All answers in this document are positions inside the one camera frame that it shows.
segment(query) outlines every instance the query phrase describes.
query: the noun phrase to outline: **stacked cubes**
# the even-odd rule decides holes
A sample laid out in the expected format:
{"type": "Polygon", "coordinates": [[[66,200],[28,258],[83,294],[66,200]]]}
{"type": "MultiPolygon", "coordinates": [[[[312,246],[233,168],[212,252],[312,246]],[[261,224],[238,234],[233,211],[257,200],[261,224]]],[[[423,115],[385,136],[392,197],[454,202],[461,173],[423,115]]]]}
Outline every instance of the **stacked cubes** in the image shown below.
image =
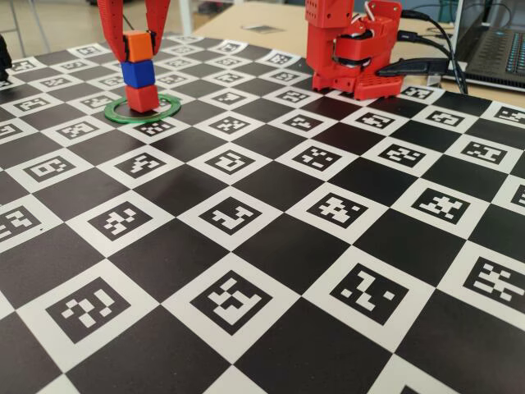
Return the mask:
{"type": "Polygon", "coordinates": [[[128,106],[137,112],[158,107],[157,86],[153,69],[153,45],[147,31],[125,31],[128,61],[123,62],[122,75],[126,83],[128,106]]]}

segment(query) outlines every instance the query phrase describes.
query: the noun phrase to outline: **floor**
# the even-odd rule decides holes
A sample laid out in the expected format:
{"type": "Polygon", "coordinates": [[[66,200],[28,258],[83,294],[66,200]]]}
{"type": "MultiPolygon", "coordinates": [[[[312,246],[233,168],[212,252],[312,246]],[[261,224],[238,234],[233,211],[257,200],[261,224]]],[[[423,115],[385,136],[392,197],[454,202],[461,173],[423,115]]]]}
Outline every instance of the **floor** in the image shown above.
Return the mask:
{"type": "MultiPolygon", "coordinates": [[[[98,9],[84,0],[69,2],[49,2],[36,0],[37,10],[51,50],[60,51],[83,44],[104,40],[98,9]]],[[[27,56],[45,53],[38,26],[34,21],[26,0],[15,0],[15,10],[21,26],[22,40],[27,56]]],[[[146,27],[146,8],[143,0],[133,0],[125,5],[125,15],[136,29],[146,27]]],[[[209,20],[208,16],[194,14],[194,28],[197,29],[209,20]]],[[[0,30],[14,27],[8,1],[0,2],[0,30]]],[[[173,0],[166,23],[166,31],[180,32],[179,4],[173,0]]],[[[13,59],[23,57],[16,33],[3,35],[13,59]]]]}

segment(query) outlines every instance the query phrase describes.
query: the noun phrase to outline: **checkerboard mat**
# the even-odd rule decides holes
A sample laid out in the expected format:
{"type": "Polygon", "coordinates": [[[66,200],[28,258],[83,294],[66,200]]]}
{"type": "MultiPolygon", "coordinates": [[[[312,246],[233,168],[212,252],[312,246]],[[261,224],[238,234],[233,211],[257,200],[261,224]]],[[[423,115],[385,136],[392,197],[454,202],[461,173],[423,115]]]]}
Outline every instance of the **checkerboard mat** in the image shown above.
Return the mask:
{"type": "Polygon", "coordinates": [[[0,86],[0,393],[521,393],[525,110],[359,102],[168,34],[174,117],[105,45],[0,86]]]}

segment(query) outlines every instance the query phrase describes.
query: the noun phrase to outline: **black square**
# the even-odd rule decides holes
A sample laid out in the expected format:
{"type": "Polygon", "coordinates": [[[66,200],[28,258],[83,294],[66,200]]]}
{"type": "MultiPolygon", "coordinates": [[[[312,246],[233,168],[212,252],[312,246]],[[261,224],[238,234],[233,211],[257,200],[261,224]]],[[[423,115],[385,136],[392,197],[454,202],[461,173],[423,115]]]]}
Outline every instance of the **black square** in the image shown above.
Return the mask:
{"type": "Polygon", "coordinates": [[[383,152],[379,153],[378,156],[390,160],[391,162],[414,168],[419,162],[421,162],[426,154],[401,145],[392,144],[383,152]]]}
{"type": "Polygon", "coordinates": [[[228,253],[200,232],[172,220],[111,256],[111,261],[162,302],[228,253]]]}
{"type": "Polygon", "coordinates": [[[340,158],[339,154],[312,146],[298,154],[293,160],[318,171],[325,171],[340,158]]]}
{"type": "Polygon", "coordinates": [[[182,106],[177,113],[176,118],[177,120],[183,121],[192,126],[223,112],[224,110],[222,108],[215,107],[214,105],[203,103],[201,101],[192,101],[191,103],[182,106]]]}
{"type": "Polygon", "coordinates": [[[361,155],[385,137],[358,127],[336,123],[313,138],[324,144],[361,155]]]}
{"type": "Polygon", "coordinates": [[[235,366],[265,392],[364,394],[390,356],[379,345],[299,299],[235,366]]]}
{"type": "Polygon", "coordinates": [[[34,195],[66,221],[127,190],[113,178],[92,168],[39,190],[34,195]]]}
{"type": "Polygon", "coordinates": [[[457,392],[521,392],[523,331],[434,291],[396,353],[457,392]]]}
{"type": "Polygon", "coordinates": [[[453,109],[455,111],[465,112],[475,117],[481,116],[489,105],[490,100],[465,94],[444,92],[441,97],[434,103],[438,107],[453,109]]]}
{"type": "Polygon", "coordinates": [[[61,375],[17,314],[0,320],[0,382],[5,393],[33,394],[61,375]]]}
{"type": "Polygon", "coordinates": [[[0,144],[0,167],[9,168],[60,148],[59,144],[43,134],[27,135],[0,144]]]}
{"type": "Polygon", "coordinates": [[[114,241],[151,219],[152,217],[147,213],[126,201],[90,219],[89,224],[104,234],[106,238],[114,241]]]}
{"type": "Polygon", "coordinates": [[[229,366],[159,306],[76,365],[67,377],[84,394],[200,393],[229,366]]]}
{"type": "Polygon", "coordinates": [[[408,292],[400,284],[357,263],[330,295],[385,325],[408,292]]]}
{"type": "Polygon", "coordinates": [[[469,239],[525,263],[523,228],[525,216],[490,205],[469,239]]]}
{"type": "Polygon", "coordinates": [[[417,103],[412,100],[406,100],[400,97],[379,98],[369,105],[371,108],[379,109],[384,112],[394,113],[401,117],[415,117],[425,104],[417,103]]]}
{"type": "Polygon", "coordinates": [[[419,121],[408,121],[392,134],[399,140],[421,145],[425,148],[445,152],[460,134],[440,127],[430,126],[419,121]]]}
{"type": "Polygon", "coordinates": [[[77,343],[130,307],[101,277],[46,308],[60,329],[77,343]]]}
{"type": "Polygon", "coordinates": [[[235,187],[286,211],[321,184],[322,181],[313,176],[271,162],[235,183],[235,187]]]}
{"type": "Polygon", "coordinates": [[[79,142],[71,146],[70,150],[96,166],[143,145],[121,131],[111,131],[79,142]]]}
{"type": "Polygon", "coordinates": [[[76,168],[62,156],[55,156],[30,167],[24,168],[24,172],[31,176],[37,182],[43,182],[48,179],[64,174],[76,168]]]}
{"type": "Polygon", "coordinates": [[[13,307],[20,308],[102,258],[62,224],[0,254],[0,287],[13,307]]]}
{"type": "Polygon", "coordinates": [[[494,141],[499,144],[525,149],[525,133],[523,129],[516,126],[505,125],[498,121],[478,119],[468,129],[467,134],[475,135],[484,140],[494,141]]]}
{"type": "Polygon", "coordinates": [[[233,197],[228,197],[208,211],[201,213],[199,217],[229,236],[233,236],[261,214],[257,209],[233,197]]]}
{"type": "Polygon", "coordinates": [[[271,299],[270,295],[253,283],[229,271],[191,300],[191,304],[224,331],[234,335],[271,299]],[[235,296],[236,292],[247,298],[245,302],[235,296]],[[239,313],[232,314],[229,308],[239,313]]]}
{"type": "Polygon", "coordinates": [[[340,121],[361,107],[334,98],[321,97],[310,104],[306,104],[302,109],[340,121]]]}
{"type": "Polygon", "coordinates": [[[141,153],[122,163],[118,163],[115,167],[136,179],[164,165],[166,163],[160,158],[155,158],[149,153],[141,153]]]}
{"type": "Polygon", "coordinates": [[[235,110],[241,115],[252,117],[258,121],[269,122],[291,111],[290,107],[259,98],[235,110]]]}
{"type": "Polygon", "coordinates": [[[315,215],[337,226],[348,228],[356,221],[368,208],[357,204],[354,201],[328,193],[315,205],[310,207],[307,212],[315,215]]]}
{"type": "Polygon", "coordinates": [[[274,126],[262,125],[235,140],[237,145],[260,153],[267,158],[278,158],[304,141],[303,137],[274,126]]]}
{"type": "Polygon", "coordinates": [[[170,135],[164,140],[157,141],[152,146],[170,154],[174,158],[188,162],[224,143],[224,140],[214,135],[189,128],[170,135]]]}
{"type": "Polygon", "coordinates": [[[427,188],[412,204],[412,208],[448,223],[458,224],[470,203],[437,190],[427,188]]]}
{"type": "Polygon", "coordinates": [[[398,269],[437,286],[465,240],[393,209],[355,245],[398,269]]]}
{"type": "Polygon", "coordinates": [[[339,238],[283,214],[235,253],[303,294],[348,247],[339,238]]]}
{"type": "Polygon", "coordinates": [[[42,111],[31,113],[30,115],[25,115],[24,117],[21,117],[21,120],[29,123],[37,130],[43,130],[84,116],[85,113],[71,105],[60,104],[42,111]]]}
{"type": "Polygon", "coordinates": [[[445,155],[441,156],[423,177],[467,195],[492,201],[506,175],[503,172],[445,155]]]}
{"type": "Polygon", "coordinates": [[[406,172],[397,171],[365,158],[357,158],[331,178],[330,183],[390,206],[416,179],[406,172]]]}

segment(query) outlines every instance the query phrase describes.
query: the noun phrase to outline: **table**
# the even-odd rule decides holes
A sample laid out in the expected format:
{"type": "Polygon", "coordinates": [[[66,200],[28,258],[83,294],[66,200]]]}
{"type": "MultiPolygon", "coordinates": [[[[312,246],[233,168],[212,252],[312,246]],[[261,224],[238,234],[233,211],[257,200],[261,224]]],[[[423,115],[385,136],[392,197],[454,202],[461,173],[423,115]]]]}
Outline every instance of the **table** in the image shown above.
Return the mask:
{"type": "MultiPolygon", "coordinates": [[[[428,34],[426,28],[431,25],[421,21],[401,20],[400,29],[428,34]]],[[[216,18],[201,26],[194,33],[216,39],[238,39],[253,45],[276,48],[289,53],[306,56],[308,23],[304,19],[304,8],[265,2],[246,2],[234,5],[216,18]],[[284,31],[273,34],[258,34],[243,30],[243,25],[270,25],[284,31]]],[[[424,45],[397,43],[392,54],[392,61],[411,57],[442,57],[436,49],[424,45]]],[[[425,78],[411,76],[410,84],[426,85],[425,78]]],[[[443,80],[443,87],[452,92],[459,92],[455,82],[443,80]]],[[[524,93],[469,84],[469,93],[475,97],[501,101],[517,106],[525,103],[524,93]]]]}

